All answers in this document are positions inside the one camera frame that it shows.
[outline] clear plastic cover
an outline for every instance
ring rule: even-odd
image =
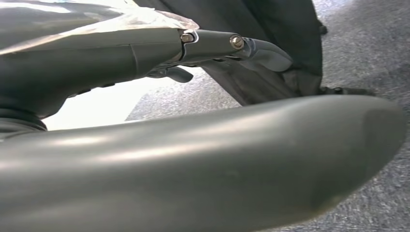
[[[10,12],[10,10],[13,9],[19,9],[18,12],[22,15]],[[27,16],[21,9],[29,13],[35,11],[36,18],[30,18],[30,16]],[[45,27],[44,25],[46,25],[46,23],[41,21],[43,19],[37,19],[38,14],[46,15],[47,13],[51,16],[56,15],[55,24],[70,21],[70,25],[72,25],[75,21],[81,21],[82,16],[84,16],[86,20],[81,21],[83,23],[78,24],[78,27],[71,27],[69,30],[50,34],[46,29],[58,28],[59,25],[48,26],[50,23],[47,22],[48,25]],[[59,15],[64,15],[64,20],[59,19]],[[13,36],[13,33],[18,34],[20,28],[27,30],[27,25],[30,23],[34,25],[34,27],[38,26],[37,32],[43,30],[44,35],[38,36],[39,33],[32,33],[35,35],[32,36],[32,38],[29,37],[29,39],[24,39],[23,41],[19,41],[17,38],[16,43],[12,45],[0,41],[0,55],[17,52],[72,35],[146,28],[199,28],[199,26],[190,19],[169,12],[140,7],[132,0],[0,0],[0,17],[2,17],[0,20],[6,22],[7,16],[9,17],[7,22],[20,22],[20,24],[15,23],[15,25],[13,25],[14,27],[10,29],[8,29],[8,27],[2,28],[3,31],[5,28],[10,31],[9,37]]]

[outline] metal screw head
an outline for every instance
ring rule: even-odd
[[[184,43],[191,43],[195,41],[195,37],[192,34],[181,35],[181,41]]]
[[[245,46],[245,41],[239,35],[234,35],[231,37],[231,44],[235,49],[242,49]]]

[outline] shoe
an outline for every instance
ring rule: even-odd
[[[320,31],[320,34],[321,34],[321,35],[326,35],[326,34],[328,33],[328,31],[327,31],[327,26],[321,25],[321,26],[319,27],[319,31]]]
[[[375,96],[376,94],[369,89],[364,88],[334,88],[333,91],[335,94],[341,95],[366,95],[366,96]]]
[[[320,20],[318,20],[318,23],[319,23],[319,32],[320,32],[320,35],[326,35],[327,34],[327,26],[325,26],[325,25],[323,25],[323,23],[320,21]]]

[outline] curved gray tube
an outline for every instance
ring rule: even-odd
[[[118,9],[96,4],[0,0],[0,50],[121,15]]]
[[[393,103],[293,99],[0,143],[0,231],[250,232],[310,219],[387,164]]]

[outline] trouser leg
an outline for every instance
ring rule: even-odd
[[[243,0],[270,41],[293,59],[284,72],[286,83],[302,96],[320,93],[322,42],[311,0]]]

